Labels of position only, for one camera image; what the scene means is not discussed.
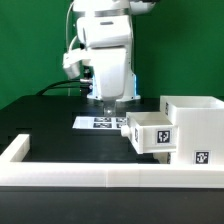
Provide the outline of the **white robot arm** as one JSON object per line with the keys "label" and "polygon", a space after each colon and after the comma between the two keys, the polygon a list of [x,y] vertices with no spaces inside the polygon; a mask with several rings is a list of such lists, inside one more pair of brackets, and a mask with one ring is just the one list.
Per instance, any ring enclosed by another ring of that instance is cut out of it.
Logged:
{"label": "white robot arm", "polygon": [[74,0],[77,37],[84,49],[78,60],[93,68],[89,98],[103,102],[104,115],[116,103],[137,100],[132,71],[132,16],[151,11],[160,0]]}

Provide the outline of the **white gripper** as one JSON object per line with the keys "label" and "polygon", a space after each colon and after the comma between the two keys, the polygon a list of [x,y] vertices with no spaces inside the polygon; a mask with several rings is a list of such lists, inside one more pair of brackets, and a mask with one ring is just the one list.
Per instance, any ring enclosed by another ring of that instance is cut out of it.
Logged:
{"label": "white gripper", "polygon": [[[97,90],[102,100],[116,100],[123,96],[127,73],[126,49],[94,49],[91,52]],[[116,115],[116,102],[104,101],[103,113],[106,117]]]}

